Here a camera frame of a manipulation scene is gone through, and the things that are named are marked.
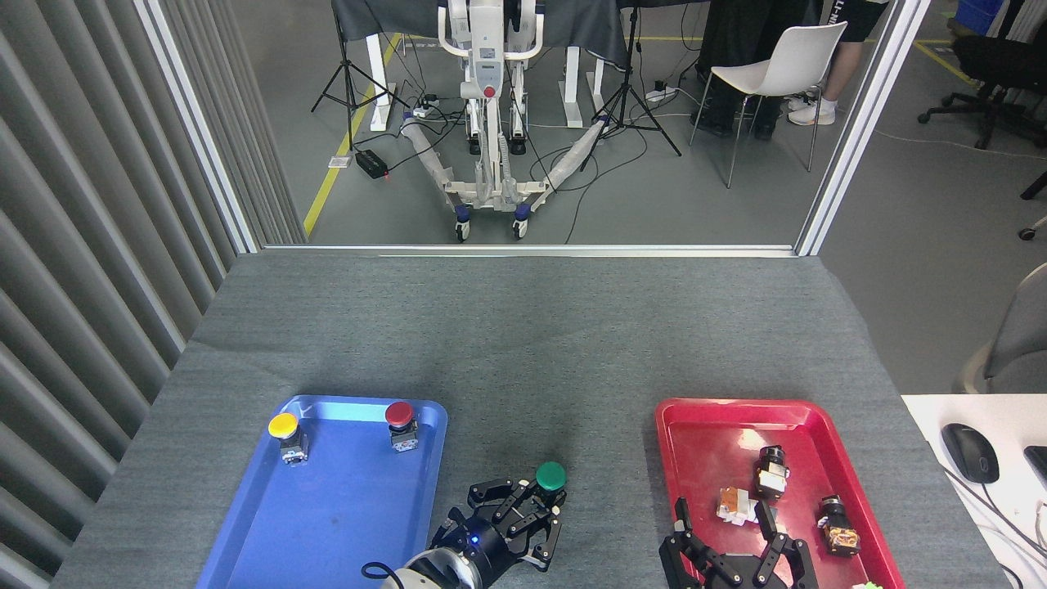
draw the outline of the caster wheel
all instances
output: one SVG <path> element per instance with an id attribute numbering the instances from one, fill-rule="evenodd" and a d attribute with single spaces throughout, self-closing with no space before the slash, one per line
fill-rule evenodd
<path id="1" fill-rule="evenodd" d="M 460 243 L 469 239 L 469 221 L 464 223 L 454 223 L 454 233 L 458 234 Z"/>
<path id="2" fill-rule="evenodd" d="M 513 221 L 513 236 L 524 239 L 525 234 L 527 234 L 527 220 Z"/>

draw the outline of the green button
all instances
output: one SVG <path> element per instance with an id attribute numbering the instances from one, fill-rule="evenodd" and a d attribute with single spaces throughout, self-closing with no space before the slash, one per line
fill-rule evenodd
<path id="1" fill-rule="evenodd" d="M 541 485 L 541 489 L 545 491 L 560 491 L 563 489 L 563 485 L 567 484 L 567 472 L 563 470 L 563 467 L 559 462 L 545 462 L 541 467 L 538 467 L 534 478 Z"/>

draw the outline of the white sneaker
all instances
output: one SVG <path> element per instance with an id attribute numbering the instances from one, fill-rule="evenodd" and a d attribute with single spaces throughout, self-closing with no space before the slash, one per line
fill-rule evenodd
<path id="1" fill-rule="evenodd" d="M 814 96 L 811 96 L 810 94 L 803 93 L 803 94 L 794 94 L 789 96 L 788 100 L 786 100 L 785 104 L 786 106 L 788 106 L 789 112 L 792 112 L 794 110 L 800 110 L 801 108 L 807 108 L 808 106 L 811 105 L 812 101 L 814 101 Z"/>
<path id="2" fill-rule="evenodd" d="M 826 100 L 822 100 L 822 108 L 819 111 L 818 123 L 819 124 L 832 124 L 837 121 L 837 105 L 830 104 L 826 105 Z M 795 110 L 788 113 L 788 120 L 794 124 L 814 124 L 815 123 L 815 105 L 808 106 L 806 108 L 801 108 L 800 110 Z"/>

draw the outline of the yellow button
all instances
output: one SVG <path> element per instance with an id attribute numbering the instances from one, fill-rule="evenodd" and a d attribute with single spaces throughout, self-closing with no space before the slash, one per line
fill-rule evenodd
<path id="1" fill-rule="evenodd" d="M 294 435 L 298 430 L 298 418 L 292 413 L 281 413 L 269 421 L 269 435 L 281 440 Z"/>

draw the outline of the white table leg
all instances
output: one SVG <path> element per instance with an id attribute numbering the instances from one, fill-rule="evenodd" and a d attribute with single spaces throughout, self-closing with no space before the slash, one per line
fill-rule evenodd
<path id="1" fill-rule="evenodd" d="M 371 76 L 375 78 L 379 85 L 384 86 L 389 89 L 389 92 L 396 91 L 396 84 L 388 84 L 385 82 L 385 64 L 382 63 L 382 47 L 378 42 L 377 35 L 367 36 L 367 59 L 371 60 Z M 375 93 L 381 93 L 382 89 L 376 87 Z M 380 95 L 375 101 L 375 110 L 371 115 L 371 130 L 372 131 L 384 131 L 386 128 L 386 122 L 389 118 L 389 108 L 391 99 L 388 94 Z"/>
<path id="2" fill-rule="evenodd" d="M 567 47 L 566 80 L 560 82 L 560 97 L 563 98 L 563 112 L 567 116 L 567 127 L 581 129 L 582 112 L 578 108 L 578 47 Z"/>
<path id="3" fill-rule="evenodd" d="M 596 68 L 585 72 L 585 80 L 593 89 L 593 108 L 600 110 L 603 108 L 603 60 L 596 61 Z"/>

